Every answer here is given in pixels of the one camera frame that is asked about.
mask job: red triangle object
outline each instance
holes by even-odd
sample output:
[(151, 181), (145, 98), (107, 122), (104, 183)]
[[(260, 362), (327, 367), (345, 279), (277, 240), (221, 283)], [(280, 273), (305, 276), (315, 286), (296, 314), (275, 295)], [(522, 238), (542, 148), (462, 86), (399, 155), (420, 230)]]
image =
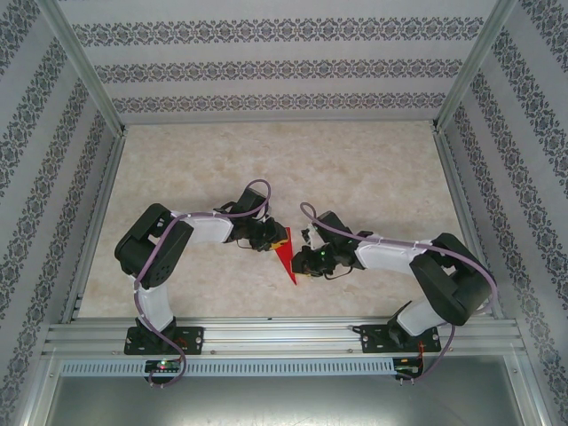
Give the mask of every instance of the red triangle object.
[(276, 249), (276, 254), (284, 265), (284, 268), (286, 268), (286, 272), (290, 276), (290, 279), (294, 281), (294, 284), (297, 286), (296, 276), (292, 272), (292, 257), (294, 255), (292, 253), (292, 236), (290, 235), (290, 228), (286, 228), (286, 232), (288, 233), (288, 242), (278, 247)]

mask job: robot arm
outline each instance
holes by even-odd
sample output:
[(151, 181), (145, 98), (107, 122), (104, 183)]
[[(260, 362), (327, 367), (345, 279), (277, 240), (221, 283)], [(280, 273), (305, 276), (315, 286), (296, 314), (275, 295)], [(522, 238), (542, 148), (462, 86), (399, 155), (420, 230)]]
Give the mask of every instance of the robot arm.
[[(319, 216), (318, 220), (351, 233), (331, 211)], [(323, 245), (318, 248), (303, 246), (292, 259), (295, 273), (327, 277), (342, 264), (354, 269), (387, 269), (415, 276), (425, 296), (404, 305), (389, 321), (390, 339), (399, 347), (440, 324), (462, 326), (491, 294), (490, 285), (475, 268), (433, 250), (383, 243), (381, 236), (370, 232), (358, 233), (360, 237), (369, 237), (369, 241), (357, 241), (315, 223), (303, 231), (303, 236), (312, 245), (313, 240), (321, 239)], [(432, 241), (420, 242), (451, 250), (480, 265), (452, 234), (442, 233)]]
[[(265, 200), (262, 194), (247, 188), (237, 202), (229, 202), (216, 212), (246, 213), (261, 206)], [(153, 204), (122, 237), (114, 256), (120, 262), (122, 271), (130, 275), (132, 280), (135, 280), (153, 252), (153, 240), (160, 238), (166, 227), (178, 216), (178, 212), (170, 211), (161, 204)], [(242, 239), (248, 240), (252, 249), (266, 251), (285, 242), (288, 234), (281, 224), (268, 215), (267, 209), (258, 214), (238, 218), (215, 217), (209, 214), (205, 216), (198, 213), (175, 223), (140, 281), (138, 300), (146, 319), (161, 332), (175, 327), (168, 290), (163, 284), (173, 273), (187, 245), (203, 242), (225, 243)], [(146, 325), (140, 319), (137, 319), (137, 324), (138, 327)]]

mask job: aluminum frame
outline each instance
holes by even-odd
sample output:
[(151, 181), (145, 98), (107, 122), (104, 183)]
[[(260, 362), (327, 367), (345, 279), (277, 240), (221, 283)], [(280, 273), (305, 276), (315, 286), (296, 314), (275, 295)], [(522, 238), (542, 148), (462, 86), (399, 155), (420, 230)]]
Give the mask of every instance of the aluminum frame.
[[(483, 259), (444, 135), (433, 128), (433, 136), (464, 239), (473, 253), (479, 259)], [(104, 196), (98, 207), (96, 220), (93, 221), (88, 248), (85, 250), (85, 258), (82, 259), (81, 271), (78, 274), (80, 279), (74, 286), (76, 296), (70, 300), (66, 310), (66, 321), (70, 323), (50, 325), (28, 394), (28, 401), (23, 406), (20, 421), (16, 424), (27, 426), (46, 424), (61, 371), (69, 360), (156, 359), (156, 357), (124, 355), (126, 330), (134, 325), (133, 319), (73, 319), (74, 310), (78, 311), (81, 305), (80, 294), (84, 290), (91, 267), (100, 225), (120, 162), (123, 142), (122, 139), (120, 147), (115, 151), (113, 166), (106, 177)], [(512, 319), (495, 318), (502, 318), (498, 306), (493, 310), (493, 316), (476, 317), (465, 326), (458, 327), (454, 342), (446, 356), (502, 356), (524, 424), (550, 425), (517, 322)], [(248, 359), (251, 362), (257, 360), (259, 363), (267, 359), (368, 358), (369, 354), (364, 354), (361, 350), (359, 335), (353, 333), (351, 327), (361, 324), (384, 324), (386, 321), (385, 318), (369, 317), (177, 319), (180, 326), (199, 326), (206, 329), (203, 353), (195, 357), (196, 359)], [(446, 344), (449, 330), (449, 327), (439, 329), (442, 345)], [(375, 358), (391, 359), (416, 355), (411, 352), (384, 353), (375, 354)], [(431, 358), (437, 355), (425, 354), (425, 356)]]

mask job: metal profile bar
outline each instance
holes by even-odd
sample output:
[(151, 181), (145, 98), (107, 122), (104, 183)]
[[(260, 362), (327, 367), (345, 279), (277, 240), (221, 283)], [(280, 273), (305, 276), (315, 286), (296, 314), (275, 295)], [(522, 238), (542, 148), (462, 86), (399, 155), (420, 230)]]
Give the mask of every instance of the metal profile bar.
[(552, 424), (527, 354), (503, 357), (524, 425)]
[(118, 166), (121, 161), (122, 150), (124, 149), (127, 133), (127, 130), (123, 131), (121, 136), (114, 143), (110, 163), (108, 164), (105, 176), (103, 177), (102, 193), (93, 214), (92, 225), (87, 233), (87, 239), (85, 241), (85, 250), (81, 256), (81, 260), (79, 261), (79, 265), (77, 267), (78, 273), (76, 274), (75, 281), (71, 287), (71, 293), (69, 294), (69, 299), (65, 306), (61, 322), (65, 323), (73, 319), (75, 307), (77, 305), (76, 299), (80, 293), (84, 292), (85, 287), (87, 286), (87, 279), (89, 279), (92, 261), (95, 257), (95, 250), (99, 243), (100, 230), (102, 229), (105, 214), (107, 213), (108, 202), (113, 191), (114, 180), (116, 179), (116, 173), (118, 172)]
[(116, 108), (114, 108), (113, 101), (103, 87), (103, 83), (99, 80), (95, 68), (89, 61), (89, 58), (87, 58), (87, 54), (81, 46), (75, 31), (73, 31), (65, 14), (59, 7), (58, 0), (38, 0), (37, 5), (50, 24), (51, 30), (57, 36), (63, 49), (65, 49), (69, 60), (75, 67), (75, 71), (83, 80), (89, 94), (94, 99), (103, 117), (105, 117), (105, 121), (110, 126), (113, 135), (119, 135), (124, 127), (120, 116)]
[[(180, 320), (180, 326), (205, 327), (203, 355), (196, 358), (345, 358), (366, 357), (353, 325), (384, 323), (386, 319), (334, 319), (319, 324), (310, 321), (279, 322), (257, 319), (256, 322), (208, 324), (207, 321)], [(71, 358), (131, 358), (123, 355), (124, 339), (132, 321), (105, 323), (77, 321), (50, 327), (44, 357)], [(449, 327), (439, 329), (442, 344), (449, 336)], [(472, 319), (459, 327), (449, 356), (471, 354), (508, 355), (524, 351), (525, 345), (514, 320)], [(413, 356), (416, 353), (384, 353), (377, 357)]]
[(513, 11), (515, 4), (517, 4), (516, 0), (497, 0), (485, 25), (481, 28), (479, 37), (471, 48), (468, 57), (465, 59), (452, 88), (448, 92), (444, 104), (442, 104), (440, 108), (440, 112), (435, 120), (436, 127), (439, 130), (445, 129), (452, 120), (452, 115), (454, 115), (456, 108), (460, 105), (460, 102), (462, 102), (469, 84), (479, 70), (479, 67), (481, 67), (487, 53), (491, 50), (495, 38), (497, 38), (505, 21)]
[(44, 426), (47, 423), (62, 367), (63, 362), (58, 359), (40, 359), (26, 403), (14, 424)]

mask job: black cable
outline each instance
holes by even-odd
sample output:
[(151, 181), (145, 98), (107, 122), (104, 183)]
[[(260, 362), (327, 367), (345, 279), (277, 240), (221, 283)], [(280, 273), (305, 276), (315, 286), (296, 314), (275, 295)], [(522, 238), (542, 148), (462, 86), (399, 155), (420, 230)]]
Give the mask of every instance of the black cable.
[(241, 244), (239, 244), (239, 240), (237, 240), (237, 246), (239, 246), (240, 249), (254, 250), (252, 247), (242, 247)]
[(334, 277), (334, 278), (329, 278), (329, 275), (327, 275), (326, 273), (324, 273), (323, 276), (326, 277), (326, 280), (328, 280), (328, 281), (333, 281), (333, 280), (337, 280), (338, 278), (344, 277), (345, 275), (349, 275), (349, 274), (352, 273), (352, 272), (353, 272), (353, 267), (351, 266), (351, 267), (349, 268), (349, 271), (348, 271), (348, 272), (346, 272), (346, 273), (344, 273), (344, 274), (342, 274), (342, 275), (337, 275), (337, 276)]

